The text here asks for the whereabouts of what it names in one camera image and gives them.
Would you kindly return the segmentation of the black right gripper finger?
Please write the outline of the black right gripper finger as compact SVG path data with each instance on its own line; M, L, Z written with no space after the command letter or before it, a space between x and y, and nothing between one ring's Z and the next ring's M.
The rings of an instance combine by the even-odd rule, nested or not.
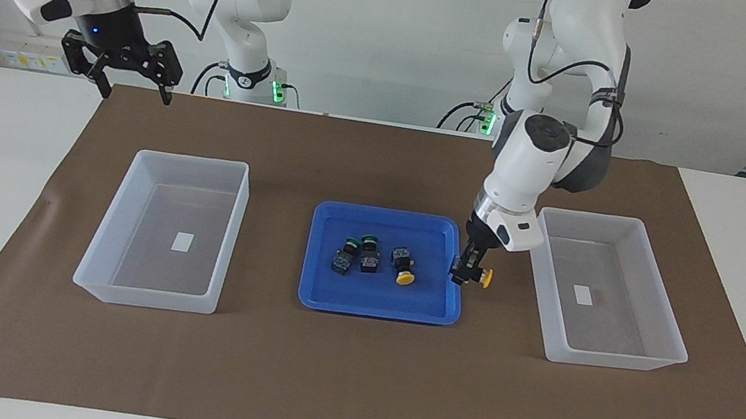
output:
M150 45L146 67L146 78L155 83L164 105L171 105L173 89L180 83L183 69L174 45L167 42Z
M67 66L72 74L81 75L97 87L100 96L108 99L111 94L111 83L105 74L105 69L110 66L109 53L100 51L85 41L84 36L79 31L68 31L63 40L63 56L66 59ZM86 50L94 49L95 58L93 61L88 60Z

